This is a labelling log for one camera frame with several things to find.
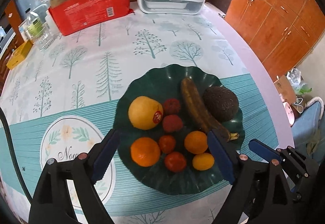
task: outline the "cherry tomato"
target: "cherry tomato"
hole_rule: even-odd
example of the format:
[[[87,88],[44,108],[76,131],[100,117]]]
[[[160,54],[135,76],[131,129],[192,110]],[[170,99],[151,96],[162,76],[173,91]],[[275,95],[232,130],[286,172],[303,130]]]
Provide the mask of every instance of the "cherry tomato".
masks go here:
[[[176,140],[171,135],[164,135],[160,137],[158,145],[164,154],[170,154],[175,149]]]
[[[165,157],[165,166],[168,170],[179,173],[186,168],[186,159],[179,152],[172,152]]]

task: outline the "yellow box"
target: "yellow box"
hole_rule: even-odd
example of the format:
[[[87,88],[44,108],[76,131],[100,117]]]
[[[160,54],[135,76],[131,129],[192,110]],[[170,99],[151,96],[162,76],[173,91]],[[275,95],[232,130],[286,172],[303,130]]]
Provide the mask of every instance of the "yellow box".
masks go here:
[[[22,61],[24,61],[32,46],[33,45],[31,44],[30,40],[24,42],[21,46],[19,46],[12,53],[12,57],[9,59],[7,63],[7,67],[10,70],[13,70],[17,65],[19,65]]]

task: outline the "screw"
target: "screw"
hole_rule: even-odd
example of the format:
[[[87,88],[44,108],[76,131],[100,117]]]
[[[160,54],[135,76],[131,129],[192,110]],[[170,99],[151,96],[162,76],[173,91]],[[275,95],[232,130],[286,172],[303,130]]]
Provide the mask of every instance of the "screw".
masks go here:
[[[80,160],[84,160],[84,159],[87,158],[87,154],[86,154],[86,153],[81,153],[81,154],[78,155],[78,158],[79,158]]]
[[[48,159],[48,165],[52,165],[55,162],[54,158]]]
[[[248,156],[246,154],[241,154],[239,155],[239,158],[243,161],[247,161],[248,160]]]
[[[272,159],[272,164],[274,164],[275,166],[278,166],[280,164],[280,162],[277,159]]]

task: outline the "banana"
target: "banana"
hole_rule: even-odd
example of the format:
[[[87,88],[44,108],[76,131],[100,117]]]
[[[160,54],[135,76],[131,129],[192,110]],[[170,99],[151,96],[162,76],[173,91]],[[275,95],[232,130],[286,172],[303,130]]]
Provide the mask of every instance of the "banana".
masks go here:
[[[210,130],[215,129],[226,141],[238,139],[238,133],[230,133],[210,114],[192,79],[184,78],[182,80],[181,93],[189,115],[200,130],[207,134]]]

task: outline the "black cable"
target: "black cable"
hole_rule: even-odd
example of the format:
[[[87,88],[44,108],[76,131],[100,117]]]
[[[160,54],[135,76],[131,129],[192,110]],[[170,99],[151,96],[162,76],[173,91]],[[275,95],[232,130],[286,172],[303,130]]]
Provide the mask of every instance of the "black cable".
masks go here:
[[[22,186],[22,190],[24,191],[25,196],[27,197],[29,203],[31,203],[32,197],[31,197],[31,195],[30,195],[30,193],[29,193],[29,191],[27,189],[26,183],[25,183],[25,181],[24,181],[24,179],[22,177],[22,172],[19,169],[19,165],[18,165],[18,162],[17,162],[15,150],[14,150],[14,145],[12,144],[12,138],[11,138],[11,133],[10,133],[9,125],[8,125],[7,119],[5,117],[4,112],[2,111],[2,108],[1,107],[0,107],[0,119],[1,119],[1,122],[2,122],[2,125],[3,125],[3,129],[4,129],[5,136],[7,138],[7,143],[8,143],[8,148],[9,148],[9,152],[10,152],[10,157],[11,157],[12,164],[14,166],[14,169],[16,171],[16,175],[18,177],[19,183]]]

